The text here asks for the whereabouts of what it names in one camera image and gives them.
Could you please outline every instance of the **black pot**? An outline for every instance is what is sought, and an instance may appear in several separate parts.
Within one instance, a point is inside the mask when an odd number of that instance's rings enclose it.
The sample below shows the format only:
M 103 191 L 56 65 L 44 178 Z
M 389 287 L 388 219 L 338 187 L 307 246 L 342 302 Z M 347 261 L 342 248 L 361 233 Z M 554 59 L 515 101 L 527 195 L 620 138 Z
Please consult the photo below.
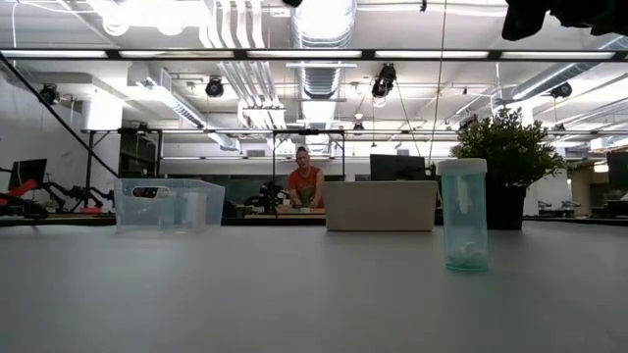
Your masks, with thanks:
M 525 198 L 523 186 L 506 187 L 487 180 L 487 228 L 520 230 Z

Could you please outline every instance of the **translucent blue bottle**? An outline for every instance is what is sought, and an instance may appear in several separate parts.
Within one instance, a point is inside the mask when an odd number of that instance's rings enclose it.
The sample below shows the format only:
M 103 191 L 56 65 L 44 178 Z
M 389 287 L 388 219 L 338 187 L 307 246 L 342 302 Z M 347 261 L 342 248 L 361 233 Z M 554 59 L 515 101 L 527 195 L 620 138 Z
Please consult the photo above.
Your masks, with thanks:
M 487 161 L 458 159 L 437 165 L 442 176 L 445 218 L 445 265 L 456 271 L 486 271 Z

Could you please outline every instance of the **green plant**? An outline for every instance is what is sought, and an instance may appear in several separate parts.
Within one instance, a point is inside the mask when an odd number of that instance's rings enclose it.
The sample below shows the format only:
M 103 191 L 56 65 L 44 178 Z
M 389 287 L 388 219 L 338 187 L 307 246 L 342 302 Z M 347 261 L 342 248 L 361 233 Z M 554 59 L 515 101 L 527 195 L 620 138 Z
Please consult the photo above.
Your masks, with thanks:
M 524 126 L 521 118 L 521 109 L 502 109 L 494 117 L 475 119 L 458 131 L 460 144 L 451 148 L 451 154 L 486 159 L 487 182 L 504 187 L 527 187 L 565 168 L 555 148 L 544 143 L 548 129 L 541 122 Z

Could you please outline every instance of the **box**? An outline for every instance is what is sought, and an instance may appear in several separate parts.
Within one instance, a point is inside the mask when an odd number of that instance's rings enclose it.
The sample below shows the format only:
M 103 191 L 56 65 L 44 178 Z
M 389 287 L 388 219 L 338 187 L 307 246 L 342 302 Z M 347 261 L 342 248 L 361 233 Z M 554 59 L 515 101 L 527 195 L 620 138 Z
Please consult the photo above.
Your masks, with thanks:
M 116 180 L 118 232 L 200 232 L 219 227 L 225 187 L 189 179 Z

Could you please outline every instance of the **potted plant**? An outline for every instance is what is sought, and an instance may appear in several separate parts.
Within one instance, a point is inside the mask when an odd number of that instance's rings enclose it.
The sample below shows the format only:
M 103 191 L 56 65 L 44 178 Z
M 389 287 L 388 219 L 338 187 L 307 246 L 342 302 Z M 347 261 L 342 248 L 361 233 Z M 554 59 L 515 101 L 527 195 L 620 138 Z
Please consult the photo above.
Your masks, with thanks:
M 548 129 L 541 122 L 522 124 L 521 109 L 502 109 L 494 117 L 474 118 L 458 131 L 457 158 L 487 160 L 487 226 L 521 229 L 526 190 L 533 182 L 555 175 L 565 164 L 553 146 L 544 143 Z

